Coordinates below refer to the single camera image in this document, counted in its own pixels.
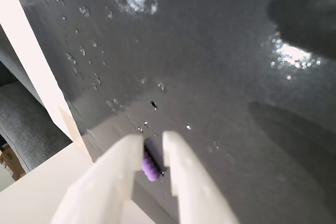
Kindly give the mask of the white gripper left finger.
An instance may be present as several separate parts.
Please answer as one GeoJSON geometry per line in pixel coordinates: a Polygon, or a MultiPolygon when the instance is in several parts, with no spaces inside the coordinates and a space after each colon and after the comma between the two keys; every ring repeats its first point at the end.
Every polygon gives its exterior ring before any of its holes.
{"type": "Polygon", "coordinates": [[[68,187],[51,223],[120,223],[141,170],[143,142],[130,134],[114,143],[68,187]]]}

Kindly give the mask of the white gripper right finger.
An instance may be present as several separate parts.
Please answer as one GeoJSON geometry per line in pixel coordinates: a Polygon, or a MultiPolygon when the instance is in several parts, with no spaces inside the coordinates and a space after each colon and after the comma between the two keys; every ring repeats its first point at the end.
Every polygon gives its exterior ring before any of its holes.
{"type": "Polygon", "coordinates": [[[164,131],[162,147],[164,165],[170,169],[171,192],[178,199],[179,223],[239,223],[228,201],[180,134],[164,131]]]}

